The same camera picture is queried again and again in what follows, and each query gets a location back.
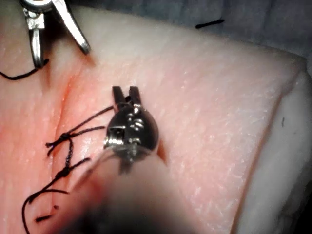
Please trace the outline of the left arm needle driver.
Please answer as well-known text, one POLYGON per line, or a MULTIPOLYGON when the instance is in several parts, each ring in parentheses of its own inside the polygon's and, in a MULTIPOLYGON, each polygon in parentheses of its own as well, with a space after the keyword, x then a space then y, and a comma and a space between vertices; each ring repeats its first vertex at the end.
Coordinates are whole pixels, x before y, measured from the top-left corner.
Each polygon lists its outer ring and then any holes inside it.
POLYGON ((142 106, 117 107, 107 126, 104 149, 110 148, 127 163, 157 152, 159 131, 153 116, 142 106))

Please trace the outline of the left arm needle driver jaw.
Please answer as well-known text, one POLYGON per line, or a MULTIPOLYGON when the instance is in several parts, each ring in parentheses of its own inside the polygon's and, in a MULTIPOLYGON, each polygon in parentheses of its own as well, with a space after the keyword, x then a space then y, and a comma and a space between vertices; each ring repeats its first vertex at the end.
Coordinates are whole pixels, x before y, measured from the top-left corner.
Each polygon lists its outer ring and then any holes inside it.
POLYGON ((114 99, 114 107, 122 107, 126 104, 125 96, 120 86, 113 86, 112 94, 114 99))
POLYGON ((133 106, 141 106, 140 92, 137 86, 130 86, 129 96, 133 106))

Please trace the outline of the right arm needle driver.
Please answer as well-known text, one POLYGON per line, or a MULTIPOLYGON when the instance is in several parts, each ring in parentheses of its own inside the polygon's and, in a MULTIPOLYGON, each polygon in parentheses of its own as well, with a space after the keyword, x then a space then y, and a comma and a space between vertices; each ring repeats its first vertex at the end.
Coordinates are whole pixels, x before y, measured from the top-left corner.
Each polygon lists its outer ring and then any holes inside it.
POLYGON ((20 3, 29 11, 49 11, 53 8, 51 0, 20 0, 20 3))

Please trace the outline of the right arm needle driver jaw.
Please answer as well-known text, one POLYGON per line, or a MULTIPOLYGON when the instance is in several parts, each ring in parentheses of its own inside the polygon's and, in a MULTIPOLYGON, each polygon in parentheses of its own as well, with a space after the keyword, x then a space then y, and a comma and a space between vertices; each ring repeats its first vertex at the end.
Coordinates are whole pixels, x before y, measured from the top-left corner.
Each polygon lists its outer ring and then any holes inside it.
POLYGON ((45 28, 43 13, 35 13, 26 8, 23 9, 29 32, 30 48, 35 68, 44 66, 41 30, 45 28))
POLYGON ((52 4, 80 50, 84 54, 88 54, 90 52, 90 45, 70 12, 66 2, 64 0, 53 0, 52 4))

